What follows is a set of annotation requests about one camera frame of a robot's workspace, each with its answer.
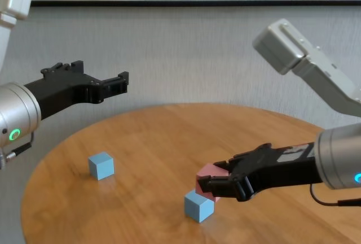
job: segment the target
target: wooden table top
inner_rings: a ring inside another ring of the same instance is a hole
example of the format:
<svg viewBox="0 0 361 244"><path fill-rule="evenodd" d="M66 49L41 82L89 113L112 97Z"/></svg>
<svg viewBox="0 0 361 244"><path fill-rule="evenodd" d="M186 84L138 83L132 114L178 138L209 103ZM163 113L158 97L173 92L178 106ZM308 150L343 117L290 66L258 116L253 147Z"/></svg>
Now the wooden table top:
<svg viewBox="0 0 361 244"><path fill-rule="evenodd" d="M27 243L361 243L361 210L315 203L308 186L265 190L248 202L221 198L198 224L184 195L206 163L271 142L314 141L320 128L289 116L225 104L179 104L118 115L54 148L33 172L21 205ZM106 151L115 175L89 174ZM324 201L360 191L315 188Z"/></svg>

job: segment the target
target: pink cube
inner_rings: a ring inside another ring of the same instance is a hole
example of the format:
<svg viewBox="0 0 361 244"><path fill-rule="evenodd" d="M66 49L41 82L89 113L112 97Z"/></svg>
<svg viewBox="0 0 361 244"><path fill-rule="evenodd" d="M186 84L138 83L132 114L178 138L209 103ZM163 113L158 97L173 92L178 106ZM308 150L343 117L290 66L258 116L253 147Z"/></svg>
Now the pink cube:
<svg viewBox="0 0 361 244"><path fill-rule="evenodd" d="M217 202L220 199L220 197L214 197L212 195L212 192L203 192L200 185L198 184L198 178L207 175L228 176L228 171L226 169L222 169L213 164L208 163L196 175L196 193L202 195L205 198L212 200L213 202Z"/></svg>

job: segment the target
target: gray wall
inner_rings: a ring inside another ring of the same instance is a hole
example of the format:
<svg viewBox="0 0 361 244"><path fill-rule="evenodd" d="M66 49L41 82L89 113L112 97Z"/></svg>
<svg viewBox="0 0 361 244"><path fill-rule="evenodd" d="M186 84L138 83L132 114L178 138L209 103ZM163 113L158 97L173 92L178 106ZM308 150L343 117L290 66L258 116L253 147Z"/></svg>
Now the gray wall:
<svg viewBox="0 0 361 244"><path fill-rule="evenodd" d="M79 104L45 120L34 148L0 172L0 242L21 243L19 205L37 162L87 125L137 108L221 102L279 111L324 128L356 123L332 111L293 74L278 75L253 38L286 18L359 82L359 7L32 8L18 23L0 84L26 84L57 62L84 60L99 79L130 72L127 94Z"/></svg>

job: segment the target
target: blue cube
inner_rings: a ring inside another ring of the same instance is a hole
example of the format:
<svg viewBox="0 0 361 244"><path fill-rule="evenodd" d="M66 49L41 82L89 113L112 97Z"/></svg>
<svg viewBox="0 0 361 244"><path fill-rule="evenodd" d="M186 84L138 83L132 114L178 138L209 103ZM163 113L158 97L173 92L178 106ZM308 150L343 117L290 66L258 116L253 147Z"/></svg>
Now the blue cube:
<svg viewBox="0 0 361 244"><path fill-rule="evenodd" d="M97 180L101 180L114 174L113 158L106 152L93 155L88 158L89 170Z"/></svg>
<svg viewBox="0 0 361 244"><path fill-rule="evenodd" d="M196 193L193 189L184 196L184 211L198 223L204 221L214 212L214 202Z"/></svg>

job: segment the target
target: green led light ring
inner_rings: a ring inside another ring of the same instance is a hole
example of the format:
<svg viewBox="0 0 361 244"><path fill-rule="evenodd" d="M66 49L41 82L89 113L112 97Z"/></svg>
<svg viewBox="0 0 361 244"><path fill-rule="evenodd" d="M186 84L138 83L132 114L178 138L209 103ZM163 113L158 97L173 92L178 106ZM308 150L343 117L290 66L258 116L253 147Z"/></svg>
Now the green led light ring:
<svg viewBox="0 0 361 244"><path fill-rule="evenodd" d="M14 141L18 138L19 135L20 135L20 129L14 129L13 131L11 131L9 135L9 140Z"/></svg>

